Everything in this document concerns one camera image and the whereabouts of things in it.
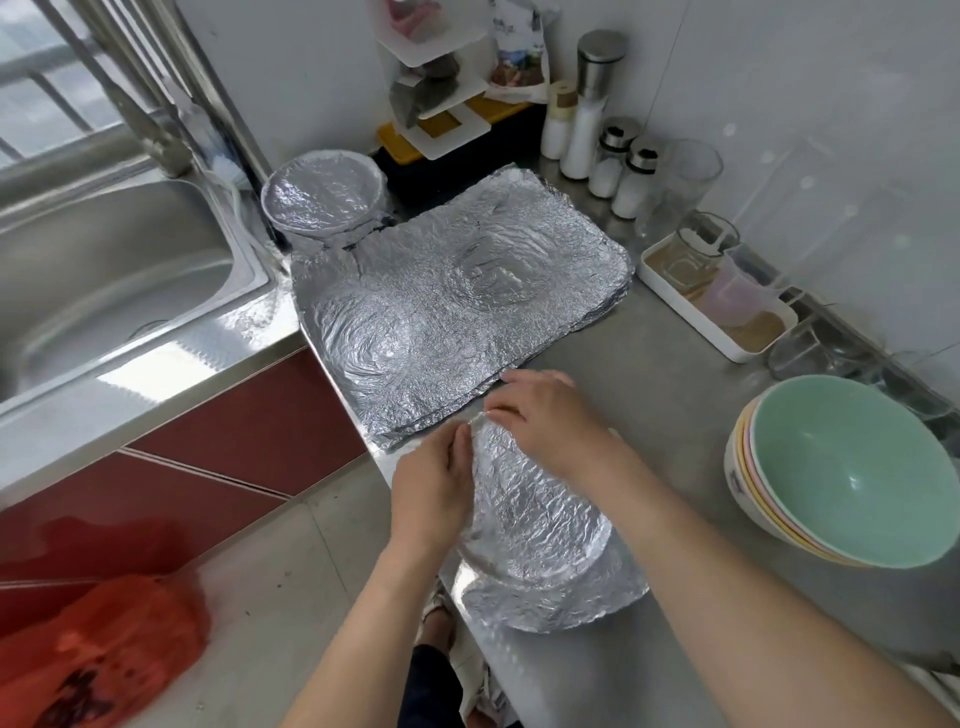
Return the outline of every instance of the packaged food bag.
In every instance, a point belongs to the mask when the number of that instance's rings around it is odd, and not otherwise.
[[[0,725],[119,725],[197,661],[209,626],[195,583],[104,582],[53,619],[0,640]]]
[[[543,26],[556,12],[541,12],[532,0],[490,0],[490,6],[496,68],[484,95],[508,104],[546,104],[550,64]]]

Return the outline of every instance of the metal lid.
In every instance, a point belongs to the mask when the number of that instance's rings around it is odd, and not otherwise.
[[[577,41],[577,54],[591,63],[614,63],[627,55],[627,37],[618,31],[584,33]]]
[[[652,149],[632,149],[627,159],[627,166],[641,175],[652,175],[657,171],[657,161],[660,158]]]
[[[629,116],[611,116],[604,122],[600,146],[611,152],[626,152],[634,139],[640,136],[640,125]]]

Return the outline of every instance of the pink container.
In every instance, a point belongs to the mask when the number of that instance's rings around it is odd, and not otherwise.
[[[717,277],[697,302],[697,308],[717,326],[742,327],[760,311],[773,308],[786,290],[785,285],[771,288],[757,283],[740,268],[735,253],[736,249],[723,254]]]

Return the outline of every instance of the dark pants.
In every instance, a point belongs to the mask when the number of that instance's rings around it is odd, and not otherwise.
[[[414,647],[396,728],[464,728],[464,689],[444,654],[429,644]],[[514,723],[510,728],[523,728]]]

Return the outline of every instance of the cabinet door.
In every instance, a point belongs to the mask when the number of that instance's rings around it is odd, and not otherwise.
[[[366,451],[308,349],[130,447],[288,496]]]

